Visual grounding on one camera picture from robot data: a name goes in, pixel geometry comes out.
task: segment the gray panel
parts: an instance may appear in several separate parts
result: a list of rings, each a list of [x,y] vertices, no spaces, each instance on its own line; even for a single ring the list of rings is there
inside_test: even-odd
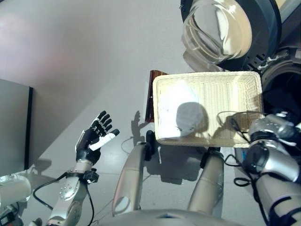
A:
[[[24,170],[29,87],[0,80],[0,176]]]

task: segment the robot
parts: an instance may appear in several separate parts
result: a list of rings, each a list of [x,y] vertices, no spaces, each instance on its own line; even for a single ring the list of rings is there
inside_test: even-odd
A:
[[[82,132],[75,147],[75,167],[55,180],[66,177],[55,207],[48,206],[52,208],[48,226],[77,225],[83,200],[86,195],[91,199],[87,185],[98,180],[96,170],[92,166],[100,158],[100,148],[119,134],[117,129],[109,132],[112,128],[110,123],[110,116],[103,111],[91,126]],[[254,120],[248,133],[251,139],[250,147],[245,160],[238,162],[238,166],[241,166],[249,177],[244,180],[244,185],[252,186],[254,198],[266,224],[300,225],[300,167],[282,145],[295,145],[294,142],[300,139],[300,129],[281,115],[270,114]],[[154,133],[148,131],[146,142],[138,142],[132,150],[116,187],[112,204],[114,217],[103,225],[235,225],[212,215],[222,199],[223,166],[227,160],[224,160],[218,148],[209,148],[203,157],[203,171],[187,210],[140,210],[143,166],[144,161],[149,161],[154,154],[154,140]]]

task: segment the robot finger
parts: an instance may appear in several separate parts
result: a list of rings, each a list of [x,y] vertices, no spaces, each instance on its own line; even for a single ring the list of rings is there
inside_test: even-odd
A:
[[[108,120],[103,124],[103,127],[106,128],[111,122],[112,122],[112,119],[108,119]]]
[[[107,119],[109,119],[109,117],[110,117],[109,114],[105,115],[105,116],[100,120],[100,123],[103,124],[105,121],[107,121]]]
[[[102,111],[94,120],[93,122],[91,123],[91,128],[92,127],[95,127],[98,123],[100,123],[100,119],[105,116],[107,112],[106,111]]]
[[[119,133],[120,133],[119,130],[115,129],[111,133],[108,133],[106,136],[99,137],[99,138],[93,140],[91,142],[91,144],[89,145],[89,148],[92,151],[95,151],[95,150],[101,148],[102,146],[104,146],[109,141],[111,141],[113,138],[115,138]]]
[[[107,133],[110,129],[112,129],[112,125],[108,125],[108,126],[104,129],[104,131]]]

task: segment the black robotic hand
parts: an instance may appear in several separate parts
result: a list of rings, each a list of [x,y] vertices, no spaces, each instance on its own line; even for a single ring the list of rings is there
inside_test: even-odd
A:
[[[90,128],[84,130],[75,146],[76,161],[89,160],[97,163],[100,158],[100,148],[119,134],[115,129],[108,132],[112,125],[110,115],[106,111],[101,112],[92,122]]]

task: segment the white cloth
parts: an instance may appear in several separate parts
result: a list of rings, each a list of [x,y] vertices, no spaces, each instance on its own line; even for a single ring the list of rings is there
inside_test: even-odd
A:
[[[198,97],[185,81],[169,86],[158,100],[158,137],[177,138],[192,133],[203,119]]]

